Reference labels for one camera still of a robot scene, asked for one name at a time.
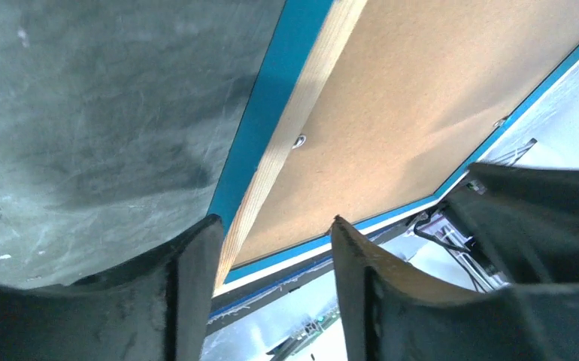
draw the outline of white surface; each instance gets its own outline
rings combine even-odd
[[[291,287],[286,284],[280,287]],[[256,312],[207,336],[202,361],[271,359],[266,352],[336,306],[334,272],[330,271]]]
[[[435,278],[455,284],[462,288],[474,290],[471,278],[462,267],[447,253],[444,248],[433,242],[427,242],[409,263]]]
[[[484,159],[493,160],[531,138],[538,143],[517,166],[579,169],[579,62],[511,126]]]
[[[347,361],[343,323],[336,321],[313,344],[288,361]]]

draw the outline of blue frame border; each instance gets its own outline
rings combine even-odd
[[[274,37],[272,39],[272,43],[274,43],[275,41],[277,41],[279,44],[286,44],[286,43],[292,43],[293,40],[295,39],[286,39],[285,37],[287,36],[295,36],[293,35],[296,32],[296,29],[291,29],[292,27],[300,27],[300,26],[295,26],[295,24],[303,24],[302,21],[303,20],[299,20],[299,18],[301,17],[310,17],[310,22],[309,22],[309,26],[310,26],[310,30],[314,30],[315,28],[318,28],[317,32],[320,30],[320,24],[322,24],[322,22],[325,19],[326,15],[326,11],[323,11],[325,7],[327,7],[327,9],[329,9],[329,6],[331,4],[330,0],[319,0],[316,1],[314,3],[310,2],[310,6],[309,6],[309,11],[310,14],[293,14],[293,11],[296,11],[297,8],[307,8],[308,6],[305,5],[301,5],[301,4],[296,4],[297,2],[300,2],[298,0],[288,0],[287,4],[286,4],[286,9],[283,10],[283,13],[281,14],[281,19],[279,21],[279,27],[277,28],[276,33],[274,34]],[[314,15],[314,9],[313,6],[316,6],[318,9],[317,14]],[[283,22],[284,17],[287,16],[287,20],[286,22],[284,22],[281,26],[281,22]],[[316,19],[311,18],[311,16],[314,17],[318,17],[318,20],[320,21],[320,24],[318,25],[318,27],[316,27],[315,22]],[[313,39],[312,42],[309,44],[309,48],[311,49],[312,44],[314,43],[317,33],[316,34],[311,34],[312,36],[307,36],[306,34],[303,34],[304,37],[302,38],[303,41],[307,41],[309,39]],[[286,44],[284,46],[287,46],[287,48],[284,48],[286,50],[283,50],[283,52],[280,52],[278,49],[279,47],[282,47],[283,45],[280,46],[276,46],[274,49],[272,49],[272,45],[270,45],[270,51],[268,52],[267,56],[265,57],[265,61],[263,62],[263,68],[266,67],[266,65],[268,66],[268,68],[265,69],[265,72],[263,72],[263,68],[261,69],[261,73],[264,74],[264,76],[269,76],[270,75],[270,71],[280,71],[283,79],[284,80],[288,80],[290,78],[292,78],[290,76],[290,73],[292,75],[295,75],[296,77],[294,77],[294,83],[296,82],[296,80],[298,79],[298,76],[300,75],[300,69],[298,68],[302,68],[302,65],[304,64],[305,60],[307,59],[307,55],[309,54],[309,50],[306,50],[304,47],[307,45],[307,42],[305,43],[301,43],[300,46],[299,44]],[[291,54],[291,53],[286,53],[286,51],[298,51],[298,54]],[[294,62],[298,62],[300,58],[300,64],[301,66],[298,67],[297,64],[292,64],[292,66],[290,68],[292,68],[294,70],[294,72],[289,71],[287,69],[282,69],[279,68],[278,66],[274,66],[276,65],[276,61],[286,61],[286,59],[275,59],[277,56],[280,56],[281,58],[285,58],[286,55],[292,55],[292,58],[294,59]],[[413,203],[410,203],[408,205],[402,206],[400,208],[388,211],[386,213],[380,214],[376,217],[370,218],[368,220],[364,220],[362,222],[356,223],[355,227],[360,228],[360,229],[364,229],[370,226],[373,226],[375,224],[378,224],[384,220],[388,220],[389,218],[392,217],[396,217],[400,214],[403,214],[406,211],[409,211],[411,209],[420,207],[421,205],[425,205],[429,202],[433,202],[435,200],[439,200],[451,187],[454,183],[456,183],[456,181],[458,181],[458,179],[462,176],[462,174],[464,174],[464,172],[466,171],[467,167],[469,164],[477,161],[477,159],[482,156],[484,154],[484,152],[486,152],[492,145],[494,142],[496,142],[533,104],[535,104],[536,101],[538,101],[538,99],[540,99],[544,93],[549,90],[575,63],[577,63],[577,61],[579,60],[579,45],[555,68],[555,70],[553,70],[546,79],[544,79],[540,85],[538,85],[537,88],[535,88],[535,90],[533,90],[531,92],[531,94],[524,100],[522,101],[522,103],[520,103],[520,105],[515,108],[511,114],[509,115],[508,119],[504,122],[504,124],[502,124],[499,128],[497,128],[496,131],[494,131],[462,164],[460,167],[458,167],[457,170],[455,170],[451,176],[449,176],[449,178],[442,184],[440,185],[440,187],[430,196],[415,201]],[[250,108],[250,105],[252,103],[254,103],[256,105],[256,109],[257,110],[265,110],[265,105],[259,105],[258,103],[260,101],[264,101],[265,103],[270,102],[270,97],[274,98],[275,96],[279,96],[279,99],[275,99],[273,102],[270,102],[270,104],[272,104],[273,106],[267,108],[267,111],[269,111],[268,116],[266,114],[266,119],[268,120],[268,127],[265,129],[251,129],[251,126],[258,126],[258,123],[260,122],[259,119],[253,119],[251,120],[249,117],[252,117],[253,115],[249,115],[249,117],[246,117],[246,115],[248,115],[247,109],[246,109],[246,115],[244,115],[243,120],[241,121],[241,128],[246,128],[246,130],[243,131],[243,133],[241,133],[241,128],[239,129],[239,132],[237,133],[237,138],[235,139],[235,143],[232,146],[232,151],[230,152],[230,157],[233,156],[232,153],[234,154],[233,158],[228,158],[228,162],[230,163],[230,161],[232,161],[232,164],[226,164],[226,168],[223,171],[223,174],[221,174],[221,179],[219,182],[219,186],[217,187],[217,192],[215,193],[215,200],[213,200],[212,205],[210,207],[211,211],[213,211],[214,213],[217,213],[219,215],[221,215],[225,221],[226,227],[229,228],[229,225],[231,224],[232,220],[234,219],[234,215],[236,214],[236,211],[238,209],[238,206],[241,203],[241,198],[245,193],[245,190],[247,189],[250,180],[254,174],[254,171],[256,170],[256,166],[258,165],[258,162],[260,161],[261,157],[262,157],[262,152],[265,151],[265,147],[267,145],[267,142],[269,141],[269,138],[271,137],[272,132],[274,131],[274,127],[276,126],[277,123],[277,119],[278,117],[280,117],[280,114],[283,112],[284,106],[287,102],[287,100],[290,97],[290,94],[292,92],[292,88],[294,83],[291,83],[291,86],[288,86],[286,89],[283,89],[282,95],[280,94],[281,92],[277,93],[276,95],[274,94],[260,94],[261,92],[264,91],[272,91],[274,92],[273,89],[269,89],[268,87],[268,83],[264,82],[263,84],[259,84],[259,80],[257,80],[255,86],[254,86],[254,92],[252,93],[252,98],[250,99],[250,104],[248,104],[248,108]],[[250,142],[249,138],[239,138],[239,137],[243,137],[243,135],[247,136],[251,136],[251,132],[261,132],[258,134],[259,137],[256,138],[256,141],[260,142],[260,144],[256,147],[253,146],[253,144],[248,144]],[[244,169],[237,169],[234,170],[234,166],[236,164],[234,159],[235,157],[238,156],[243,156],[247,162],[246,164],[248,165],[252,165],[252,168],[248,168],[247,170]],[[232,187],[230,186],[230,184],[228,184],[227,179],[230,179],[230,182],[237,182],[236,183],[236,188],[237,190],[234,191],[232,189]],[[215,205],[215,201],[218,201],[218,199],[221,199],[224,196],[229,196],[231,198],[226,198],[226,200],[222,200],[220,205]],[[309,242],[306,242],[304,244],[300,244],[299,246],[296,247],[292,247],[288,250],[284,250],[281,251],[279,253],[276,253],[272,256],[268,256],[264,259],[255,261],[249,265],[245,265],[243,267],[239,267],[236,269],[233,269],[232,271],[230,271],[230,273],[227,276],[226,279],[226,283],[229,282],[233,282],[236,281],[240,278],[243,278],[245,276],[251,275],[254,272],[260,271],[264,268],[268,268],[269,266],[275,265],[279,262],[283,262],[287,259],[293,258],[295,256],[298,256],[300,254],[303,254],[304,252],[308,252],[310,250],[313,250],[317,247],[323,246],[324,244],[328,244],[330,242],[329,236],[328,235],[324,235],[321,236],[319,238],[315,238]]]

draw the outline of metal screw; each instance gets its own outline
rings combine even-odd
[[[507,117],[504,117],[493,124],[493,128],[499,128],[507,121]]]
[[[303,144],[305,144],[305,141],[307,141],[307,139],[308,139],[308,137],[305,134],[299,135],[299,137],[294,142],[292,149],[296,149],[296,148],[302,146]]]

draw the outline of brown fiberboard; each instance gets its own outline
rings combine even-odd
[[[572,0],[368,0],[235,264],[430,195],[577,44]]]

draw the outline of scratched concrete surface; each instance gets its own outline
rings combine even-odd
[[[0,283],[71,283],[202,218],[283,0],[0,0]]]

